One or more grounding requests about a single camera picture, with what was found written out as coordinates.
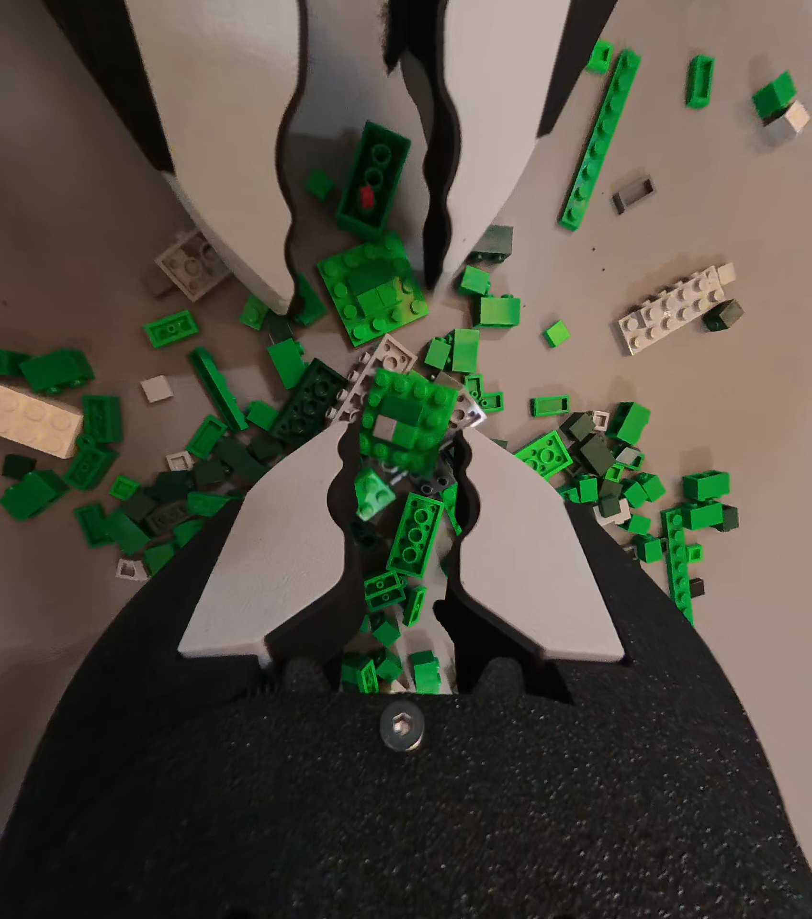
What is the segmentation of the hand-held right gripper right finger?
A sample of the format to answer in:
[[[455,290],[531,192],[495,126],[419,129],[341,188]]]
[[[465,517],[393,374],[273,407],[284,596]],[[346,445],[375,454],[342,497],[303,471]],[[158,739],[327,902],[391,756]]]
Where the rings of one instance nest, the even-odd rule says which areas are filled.
[[[563,499],[477,429],[455,439],[461,534],[440,620],[455,662],[530,653],[619,662],[625,650]]]

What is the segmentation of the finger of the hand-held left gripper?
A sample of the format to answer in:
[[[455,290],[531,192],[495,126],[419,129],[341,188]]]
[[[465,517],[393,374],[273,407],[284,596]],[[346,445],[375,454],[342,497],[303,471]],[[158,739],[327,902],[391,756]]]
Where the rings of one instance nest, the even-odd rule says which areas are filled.
[[[296,1],[126,1],[172,166],[168,182],[237,279],[274,313],[296,293],[281,165],[307,76]]]
[[[568,1],[388,2],[385,62],[426,139],[425,284],[450,279],[501,210],[537,144]]]

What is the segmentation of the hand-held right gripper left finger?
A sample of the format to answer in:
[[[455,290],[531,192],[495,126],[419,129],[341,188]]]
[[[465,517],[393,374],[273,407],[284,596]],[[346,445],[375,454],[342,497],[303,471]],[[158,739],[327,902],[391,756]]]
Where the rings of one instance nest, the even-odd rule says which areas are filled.
[[[359,427],[336,422],[251,488],[178,646],[185,657],[327,664],[357,633],[364,574],[352,532]]]

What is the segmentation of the pile of green toy bricks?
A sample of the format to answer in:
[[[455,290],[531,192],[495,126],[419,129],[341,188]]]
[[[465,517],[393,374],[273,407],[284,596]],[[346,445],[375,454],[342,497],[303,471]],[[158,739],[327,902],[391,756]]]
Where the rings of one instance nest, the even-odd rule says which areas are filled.
[[[228,383],[216,366],[213,356],[204,347],[187,353],[200,385],[213,401],[215,414],[207,415],[198,430],[187,441],[182,453],[168,456],[168,470],[160,471],[153,485],[145,488],[141,482],[118,475],[111,483],[113,498],[118,505],[110,513],[100,503],[74,510],[79,531],[93,547],[113,545],[123,556],[119,559],[116,576],[120,579],[146,583],[148,578],[166,569],[174,554],[181,550],[209,519],[217,518],[224,506],[234,507],[245,498],[251,487],[281,460],[336,422],[356,422],[359,432],[361,416],[378,369],[399,373],[417,373],[417,360],[408,349],[403,350],[390,334],[375,343],[374,351],[361,355],[361,362],[346,378],[319,359],[304,358],[304,348],[293,336],[279,338],[269,348],[276,370],[288,370],[283,385],[288,386],[284,404],[275,409],[264,402],[254,402],[248,411],[241,411]],[[447,374],[426,379],[458,391],[458,400],[449,421],[446,436],[440,446],[437,463],[431,476],[421,478],[391,467],[378,460],[360,455],[360,468],[354,477],[357,519],[352,525],[355,542],[362,544],[366,534],[374,531],[364,521],[380,513],[397,500],[389,483],[377,473],[385,470],[403,473],[412,480],[402,507],[398,529],[386,569],[372,573],[365,580],[366,616],[361,631],[374,635],[377,648],[373,656],[351,652],[337,658],[342,662],[341,688],[345,691],[376,693],[379,683],[399,687],[407,675],[400,658],[393,652],[400,638],[396,617],[385,616],[390,607],[403,606],[402,626],[411,628],[420,619],[424,586],[409,585],[424,575],[431,557],[440,519],[450,517],[456,537],[461,533],[460,520],[455,516],[458,485],[454,482],[454,437],[460,431],[473,429],[485,421],[487,413],[503,409],[503,394],[481,390],[482,378],[472,372],[465,383],[450,383]],[[78,349],[61,349],[31,359],[27,354],[0,350],[0,384],[22,390],[33,396],[57,400],[67,391],[87,385],[94,374],[86,355]],[[117,447],[123,441],[120,400],[103,393],[82,395],[82,432],[77,438],[77,451],[70,459],[59,459],[41,451],[13,443],[18,448],[38,452],[43,459],[64,460],[68,465],[63,475],[54,469],[39,469],[35,457],[8,454],[1,475],[7,486],[0,496],[0,506],[9,518],[27,521],[43,514],[68,491],[90,492],[103,479],[118,458]],[[596,426],[597,413],[569,415],[568,395],[534,398],[530,403],[535,417],[565,415],[562,434],[572,442],[563,442],[560,430],[550,430],[539,439],[515,452],[517,459],[531,467],[547,482],[562,471],[576,467],[578,472],[558,494],[566,502],[589,507],[599,524],[619,523],[634,534],[631,555],[643,561],[658,560],[666,551],[666,540],[650,535],[650,521],[630,511],[646,501],[660,497],[665,489],[657,476],[639,472],[642,453],[636,443],[650,413],[635,403],[621,403],[610,420]],[[738,524],[738,512],[719,500],[729,488],[729,476],[714,471],[684,478],[687,506],[686,528],[714,526],[728,530]],[[512,657],[529,668],[525,679],[527,692],[551,697],[553,683],[559,680],[557,661],[540,661],[530,653],[515,651],[506,656],[482,655],[478,663],[489,664],[496,657]],[[482,666],[469,668],[458,662],[458,683],[463,677],[480,675]]]

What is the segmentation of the green square plate grey tile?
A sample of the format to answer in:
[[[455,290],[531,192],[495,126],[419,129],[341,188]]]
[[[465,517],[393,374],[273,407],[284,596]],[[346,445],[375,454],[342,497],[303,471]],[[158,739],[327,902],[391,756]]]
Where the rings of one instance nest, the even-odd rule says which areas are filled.
[[[361,416],[362,456],[428,478],[458,400],[454,388],[378,369]]]

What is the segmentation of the green square plate tiles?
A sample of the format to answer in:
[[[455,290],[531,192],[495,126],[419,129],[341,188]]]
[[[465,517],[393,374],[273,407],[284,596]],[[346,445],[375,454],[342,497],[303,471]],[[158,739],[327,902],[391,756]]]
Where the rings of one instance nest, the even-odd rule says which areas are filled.
[[[353,347],[429,313],[400,236],[392,231],[320,260],[316,268]]]

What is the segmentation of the long narrow green plate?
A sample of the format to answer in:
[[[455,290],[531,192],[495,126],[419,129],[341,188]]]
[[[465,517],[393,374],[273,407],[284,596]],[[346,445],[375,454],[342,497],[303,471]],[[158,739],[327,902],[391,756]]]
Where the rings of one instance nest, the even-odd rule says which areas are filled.
[[[690,592],[688,545],[686,540],[687,506],[678,504],[661,512],[662,536],[666,540],[668,592],[677,609],[689,624],[694,624]]]
[[[641,63],[642,57],[630,48],[619,53],[580,165],[558,217],[558,224],[569,231],[578,230],[583,223]]]

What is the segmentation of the green brick with red piece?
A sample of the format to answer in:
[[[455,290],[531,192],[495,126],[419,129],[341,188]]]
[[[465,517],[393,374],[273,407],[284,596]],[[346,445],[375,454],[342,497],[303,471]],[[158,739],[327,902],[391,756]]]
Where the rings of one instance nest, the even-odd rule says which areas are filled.
[[[409,138],[366,121],[336,210],[338,227],[365,242],[380,239],[411,146]]]

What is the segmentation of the small dark grey brick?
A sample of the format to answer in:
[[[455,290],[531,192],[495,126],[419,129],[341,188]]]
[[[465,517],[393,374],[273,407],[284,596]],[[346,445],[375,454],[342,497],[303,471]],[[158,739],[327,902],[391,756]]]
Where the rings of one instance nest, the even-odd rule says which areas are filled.
[[[618,188],[613,193],[611,201],[618,215],[622,216],[638,204],[654,196],[656,191],[653,178],[645,175]]]

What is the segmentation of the light grey studded plate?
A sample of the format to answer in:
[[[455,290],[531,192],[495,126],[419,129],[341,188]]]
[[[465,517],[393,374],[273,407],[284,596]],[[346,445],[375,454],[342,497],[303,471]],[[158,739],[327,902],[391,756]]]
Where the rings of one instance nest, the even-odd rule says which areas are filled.
[[[733,263],[711,266],[661,289],[619,320],[631,356],[644,352],[674,331],[686,327],[725,302],[724,286],[734,282]]]

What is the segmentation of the small light grey brick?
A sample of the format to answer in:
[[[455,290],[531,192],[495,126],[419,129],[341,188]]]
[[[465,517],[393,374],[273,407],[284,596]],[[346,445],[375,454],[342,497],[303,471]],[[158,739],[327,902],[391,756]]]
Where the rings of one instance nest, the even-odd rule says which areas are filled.
[[[799,137],[811,120],[811,115],[799,98],[793,100],[782,112],[767,120],[765,133],[768,143],[774,146]]]

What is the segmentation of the large white brick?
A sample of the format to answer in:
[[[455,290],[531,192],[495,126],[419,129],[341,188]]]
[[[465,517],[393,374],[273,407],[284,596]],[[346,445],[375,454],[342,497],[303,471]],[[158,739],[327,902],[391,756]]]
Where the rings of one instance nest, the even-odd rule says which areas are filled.
[[[82,411],[0,384],[0,437],[59,459],[77,451]]]

